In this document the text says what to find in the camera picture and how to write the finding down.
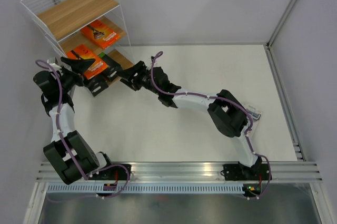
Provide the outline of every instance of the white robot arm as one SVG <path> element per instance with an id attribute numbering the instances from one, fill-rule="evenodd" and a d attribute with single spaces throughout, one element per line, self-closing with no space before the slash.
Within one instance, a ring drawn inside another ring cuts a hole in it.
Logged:
<path id="1" fill-rule="evenodd" d="M 68 95 L 74 85 L 83 86 L 81 75 L 93 61 L 70 61 L 70 59 L 62 61 L 68 63 L 73 71 L 64 67 L 58 69 L 57 74 L 61 84 L 57 84 L 55 72 L 51 73 L 50 71 L 38 72 L 34 76 L 34 82 L 43 92 L 42 103 L 46 113 L 53 121 L 52 142 L 44 147 L 44 154 L 61 179 L 66 184 L 70 184 L 86 174 L 92 174 L 98 169 L 108 167 L 112 163 L 103 152 L 94 153 L 75 130 L 73 102 Z M 252 178 L 256 178 L 260 166 L 263 165 L 261 164 L 262 159 L 252 151 L 252 147 L 246 139 L 250 126 L 246 112 L 229 91 L 221 90 L 219 93 L 210 94 L 189 92 L 171 83 L 161 67 L 152 67 L 149 70 L 142 61 L 129 69 L 118 71 L 117 75 L 121 78 L 122 83 L 134 91 L 144 87 L 157 94 L 158 100 L 167 107 L 189 108 L 207 112 L 216 128 L 224 136 L 232 138 L 239 157 L 238 165 L 242 175 L 240 178 L 255 180 Z M 61 106 L 58 104 L 60 85 L 62 86 Z M 129 171 L 131 170 L 129 164 L 123 164 L 123 166 Z M 110 177 L 110 173 L 115 171 L 106 168 L 100 175 L 107 179 Z"/>

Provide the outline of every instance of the red wire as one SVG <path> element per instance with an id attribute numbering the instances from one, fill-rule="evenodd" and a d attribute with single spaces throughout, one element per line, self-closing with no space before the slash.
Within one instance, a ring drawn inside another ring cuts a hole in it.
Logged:
<path id="1" fill-rule="evenodd" d="M 259 184 L 257 186 L 260 186 L 261 183 L 262 183 L 262 176 L 261 176 L 261 174 L 259 174 L 259 178 L 260 178 L 260 182 L 259 182 Z"/>
<path id="2" fill-rule="evenodd" d="M 118 183 L 118 171 L 117 170 L 115 171 L 115 180 L 116 180 L 115 183 Z"/>

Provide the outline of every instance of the white table surface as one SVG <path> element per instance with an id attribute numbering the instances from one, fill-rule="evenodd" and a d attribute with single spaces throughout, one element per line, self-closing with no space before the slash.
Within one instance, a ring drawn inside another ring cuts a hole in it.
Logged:
<path id="1" fill-rule="evenodd" d="M 262 45 L 133 47 L 135 62 L 157 61 L 171 82 L 189 91 L 229 90 L 263 115 L 252 137 L 271 161 L 296 161 L 291 137 Z M 112 161 L 237 161 L 232 139 L 219 133 L 208 113 L 163 106 L 146 89 L 116 82 L 97 97 L 74 92 L 75 126 L 96 152 Z"/>

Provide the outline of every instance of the orange box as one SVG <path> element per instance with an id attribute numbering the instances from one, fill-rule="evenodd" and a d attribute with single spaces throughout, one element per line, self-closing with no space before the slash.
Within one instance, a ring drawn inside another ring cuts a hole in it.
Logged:
<path id="1" fill-rule="evenodd" d="M 108 68 L 108 65 L 92 52 L 85 45 L 81 44 L 73 50 L 66 52 L 69 59 L 96 59 L 96 61 L 84 72 L 84 76 L 89 80 L 94 76 L 100 74 L 103 70 Z"/>
<path id="2" fill-rule="evenodd" d="M 84 26 L 81 32 L 102 49 L 106 49 L 121 38 L 116 31 L 99 20 L 95 20 Z"/>

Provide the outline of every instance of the white wall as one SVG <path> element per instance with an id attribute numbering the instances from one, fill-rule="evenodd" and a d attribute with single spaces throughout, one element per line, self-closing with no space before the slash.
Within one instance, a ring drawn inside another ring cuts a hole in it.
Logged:
<path id="1" fill-rule="evenodd" d="M 121 0 L 132 44 L 267 42 L 289 0 Z"/>
<path id="2" fill-rule="evenodd" d="M 19 2 L 0 0 L 0 216 L 8 224 L 23 221 L 51 133 L 33 83 L 34 61 L 49 57 L 49 46 Z"/>
<path id="3" fill-rule="evenodd" d="M 337 210 L 337 0 L 299 0 L 273 51 L 302 146 Z"/>

